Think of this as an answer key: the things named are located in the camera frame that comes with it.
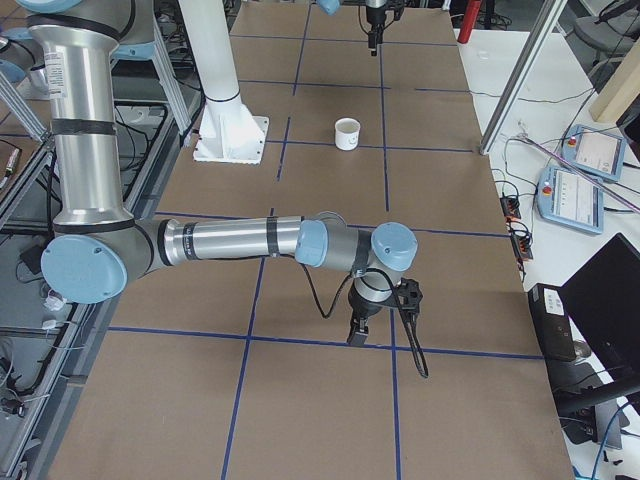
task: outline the cardboard table surface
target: cardboard table surface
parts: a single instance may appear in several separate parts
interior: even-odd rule
[[[290,259],[181,265],[123,295],[51,480],[572,478],[448,15],[407,9],[385,39],[370,57],[355,7],[243,3],[262,163],[183,149],[157,215],[405,223],[430,378],[397,314],[347,347],[346,292],[323,320]],[[352,152],[332,143],[343,116],[362,124]],[[326,308],[344,273],[311,274]]]

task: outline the white paper cup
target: white paper cup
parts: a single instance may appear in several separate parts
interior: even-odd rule
[[[336,147],[353,150],[358,146],[360,122],[353,118],[341,118],[336,122]]]

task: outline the cable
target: cable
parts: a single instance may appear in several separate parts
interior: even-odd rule
[[[282,256],[286,257],[286,258],[292,258],[292,259],[295,260],[295,257],[292,256],[292,255],[282,255]],[[351,278],[351,275],[347,275],[346,277],[344,277],[344,280],[342,280],[342,283],[340,284],[340,287],[338,287],[338,290],[336,291],[336,294],[333,297],[333,301],[331,302],[331,306],[329,307],[329,311],[325,313],[324,309],[322,308],[322,305],[320,305],[320,299],[318,298],[318,292],[316,291],[316,287],[313,284],[313,279],[311,278],[311,273],[309,273],[309,269],[307,268],[307,266],[304,263],[299,263],[298,265],[300,265],[302,267],[302,270],[304,271],[304,274],[307,277],[307,282],[309,282],[309,286],[311,287],[311,294],[313,295],[313,301],[315,302],[316,307],[318,308],[318,311],[320,312],[320,315],[325,320],[330,318],[331,315],[333,315],[333,312],[334,312],[334,310],[336,308],[336,305],[338,304],[338,299],[340,298],[340,295],[342,294],[342,291],[344,290],[345,285],[347,284],[347,282]]]
[[[578,118],[578,115],[580,115],[580,112],[582,112],[582,109],[587,105],[587,102],[589,101],[589,99],[596,93],[595,86],[598,85],[598,82],[600,81],[600,78],[602,77],[602,74],[604,72],[605,67],[608,66],[609,63],[611,62],[611,59],[613,58],[613,56],[618,51],[618,48],[620,47],[620,44],[622,43],[622,40],[625,38],[625,36],[627,35],[627,33],[629,32],[631,27],[634,25],[635,21],[638,19],[638,16],[640,16],[640,10],[637,11],[635,18],[629,23],[629,26],[627,27],[627,30],[625,30],[625,32],[620,35],[620,39],[618,40],[618,43],[616,44],[616,46],[612,50],[611,55],[609,56],[607,61],[602,65],[602,67],[600,67],[600,70],[598,71],[597,78],[595,79],[594,82],[592,82],[592,84],[594,85],[593,91],[589,94],[589,96],[587,98],[584,99],[584,101],[582,102],[582,104],[578,108],[578,111],[576,112],[576,114],[573,116],[573,118],[569,122],[569,125],[567,125],[567,128],[563,132],[562,137],[559,139],[561,143],[563,143],[566,140],[567,134],[569,133],[569,130],[571,129],[571,126],[573,125],[573,123]]]
[[[115,111],[118,114],[118,116],[120,117],[120,121],[122,122],[122,123],[120,123],[120,122],[116,122],[116,123],[118,123],[119,125],[122,125],[123,127],[125,127],[127,135],[129,135],[129,139],[131,140],[131,148],[133,149],[133,157],[131,159],[131,162],[129,162],[129,165],[127,165],[126,167],[120,169],[121,172],[124,172],[124,171],[127,171],[127,170],[131,169],[131,166],[135,163],[136,156],[137,156],[137,153],[136,153],[136,141],[134,140],[133,135],[131,134],[131,131],[129,130],[129,127],[124,122],[124,118],[122,117],[122,113],[120,113],[120,110],[118,110],[118,107],[115,107]]]
[[[631,187],[627,187],[626,185],[622,185],[621,183],[616,183],[616,185],[618,185],[621,188],[624,188],[625,190],[628,190],[628,191],[633,192],[633,193],[635,193],[637,195],[640,195],[640,192],[638,190],[634,190]]]
[[[396,304],[396,308],[398,309],[398,314],[400,315],[400,319],[402,320],[402,324],[404,326],[405,333],[407,334],[407,339],[409,340],[409,346],[411,347],[411,354],[413,355],[413,361],[416,364],[416,368],[418,369],[418,373],[422,378],[429,377],[429,368],[427,367],[427,360],[424,358],[424,352],[422,351],[422,347],[420,346],[420,341],[418,340],[418,334],[416,332],[416,318],[414,315],[411,315],[410,318],[407,318],[406,311],[402,308],[402,301],[400,300],[400,296],[398,295],[398,289],[387,275],[387,272],[384,270],[380,270],[379,268],[367,268],[367,272],[378,273],[382,275],[382,277],[386,280],[389,285],[389,289],[391,290],[391,295],[393,296],[393,301]]]
[[[6,143],[7,145],[9,145],[9,146],[11,146],[13,148],[17,148],[18,150],[22,151],[22,149],[19,146],[17,146],[15,143],[11,143],[11,142],[9,142],[7,140],[3,140],[2,138],[0,138],[0,142]]]
[[[573,100],[574,98],[579,98],[582,95],[584,95],[587,92],[592,91],[594,88],[591,87],[587,90],[585,90],[584,92],[580,92],[577,95],[572,95],[571,97],[566,97],[566,98],[562,98],[560,100],[534,100],[531,98],[518,98],[518,100],[521,100],[523,102],[530,102],[530,103],[551,103],[551,104],[558,104],[558,103],[562,103],[562,102],[566,102],[567,100]],[[492,97],[492,98],[500,98],[502,95],[494,95],[491,93],[485,93],[485,92],[474,92],[472,90],[469,90],[470,93],[474,94],[474,95],[484,95],[487,97]]]
[[[625,429],[620,429],[620,433],[622,435],[626,435],[628,437],[640,438],[640,435],[638,435],[637,433],[633,433],[633,432],[630,432],[630,431],[625,430]]]
[[[604,369],[602,369],[600,371],[590,373],[589,375],[587,375],[586,377],[582,378],[581,380],[579,380],[577,382],[569,383],[568,385],[561,385],[559,387],[556,387],[553,390],[551,390],[551,393],[556,393],[558,390],[564,390],[565,388],[575,387],[575,386],[580,385],[582,382],[584,382],[585,380],[588,380],[589,378],[591,378],[591,377],[593,377],[595,375],[600,375],[601,373],[605,373],[605,372],[613,372],[614,370],[620,370],[621,368],[625,368],[625,366],[624,365],[618,365],[617,367],[604,368]]]
[[[51,163],[49,164],[49,176],[47,177],[47,231],[49,232],[49,241],[52,241],[56,234],[53,231],[53,212],[51,199],[53,198],[53,171],[56,169],[56,160],[58,156],[56,151],[51,152]]]
[[[611,426],[613,425],[613,422],[615,421],[616,418],[618,418],[618,415],[620,415],[620,412],[622,412],[622,410],[624,410],[625,408],[627,408],[629,405],[632,405],[635,402],[627,402],[624,405],[618,407],[618,409],[616,410],[616,413],[614,413],[611,416],[611,420],[609,420],[609,423],[607,424],[607,428],[604,431],[604,436],[602,437],[602,443],[600,443],[600,448],[598,449],[598,454],[596,455],[596,460],[593,464],[593,471],[591,472],[591,480],[596,480],[596,472],[598,471],[598,463],[600,463],[600,457],[602,456],[602,452],[604,451],[604,447],[607,444],[607,439],[609,438],[609,432],[611,431]]]
[[[633,210],[619,210],[617,208],[604,207],[605,212],[611,213],[636,213]]]
[[[20,274],[18,273],[18,270],[20,269],[20,265],[23,265],[23,264],[25,264],[25,263],[22,260],[19,260],[18,263],[16,264],[16,280],[18,280],[18,282],[22,283],[23,285],[26,285],[28,283],[33,283],[33,282],[37,282],[39,280],[44,280],[44,277],[42,277],[42,276],[31,278],[29,280],[24,280],[24,279],[20,278]]]

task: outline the light blue joint cap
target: light blue joint cap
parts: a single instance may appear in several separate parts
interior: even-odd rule
[[[33,40],[31,32],[29,32],[27,27],[10,28],[9,30],[5,30],[2,35],[9,40]]]
[[[21,7],[36,13],[60,13],[78,5],[82,0],[16,0]]]
[[[296,261],[312,267],[324,263],[329,247],[327,226],[320,220],[304,220],[300,224],[298,244],[296,245]]]
[[[418,252],[418,240],[401,223],[383,223],[371,235],[371,248],[387,267],[404,272],[411,267]]]
[[[54,239],[40,263],[51,288],[73,302],[102,302],[118,295],[127,285],[127,269],[120,257],[86,235]]]
[[[340,0],[318,0],[318,6],[327,15],[333,15],[340,8]]]
[[[21,82],[27,76],[27,73],[19,66],[6,60],[0,60],[0,72],[7,77],[10,83]]]
[[[151,60],[154,48],[154,42],[120,45],[113,52],[113,58],[116,60]]]

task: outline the white table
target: white table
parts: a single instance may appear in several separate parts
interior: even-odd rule
[[[511,70],[520,54],[527,38],[526,32],[501,32],[476,30],[466,45],[459,45],[460,54],[467,74],[469,87],[472,92],[482,92],[499,95],[511,74]],[[580,64],[574,57],[569,46],[560,34],[552,34],[542,51],[533,71],[525,83],[521,98],[535,100],[559,100],[577,95],[591,88],[591,84],[584,74]],[[521,132],[538,143],[562,136],[565,128],[578,111],[588,93],[558,104],[531,103],[519,100],[511,111],[498,142],[490,152],[491,165],[504,171],[503,152],[505,142]],[[588,106],[595,100],[594,95],[587,106],[578,116],[576,123],[595,126],[598,129],[612,125],[593,122],[589,115]],[[498,103],[498,98],[474,94],[474,105],[481,129],[484,129],[491,118],[491,114]],[[550,149],[556,143],[548,144]],[[547,164],[547,157],[536,149],[518,142],[510,142],[507,155],[509,171],[518,176],[537,183],[540,171]],[[637,164],[630,149],[626,153],[626,161]],[[496,179],[501,179],[499,172],[494,172]],[[521,193],[532,192],[533,187],[525,182],[507,177],[515,183]],[[625,167],[620,183],[632,188],[640,188],[640,170]],[[499,191],[502,185],[497,184]],[[615,188],[623,196],[634,203],[640,202],[640,196],[621,188]],[[511,187],[505,187],[505,193],[513,193]],[[534,260],[525,264],[525,290],[529,290],[538,282],[562,285],[578,270],[600,247],[602,247],[617,232],[624,235],[640,249],[640,215],[605,213],[604,233],[591,236],[543,220],[537,210],[532,212],[533,197],[521,198],[521,213],[523,222],[531,228],[533,218],[533,255]],[[625,207],[605,198],[605,205],[612,208]],[[597,359],[590,359],[593,368],[602,370]],[[606,374],[603,381],[610,381]],[[630,418],[628,430],[640,432],[640,418],[631,408],[625,410]],[[567,439],[567,447],[574,466],[582,475],[590,476],[598,446],[591,442],[583,445],[573,445]],[[629,475],[640,477],[640,440],[624,436],[623,451],[611,452],[609,458],[615,460],[623,458],[624,462],[615,467],[611,462],[600,462],[597,477],[613,479],[615,475]]]

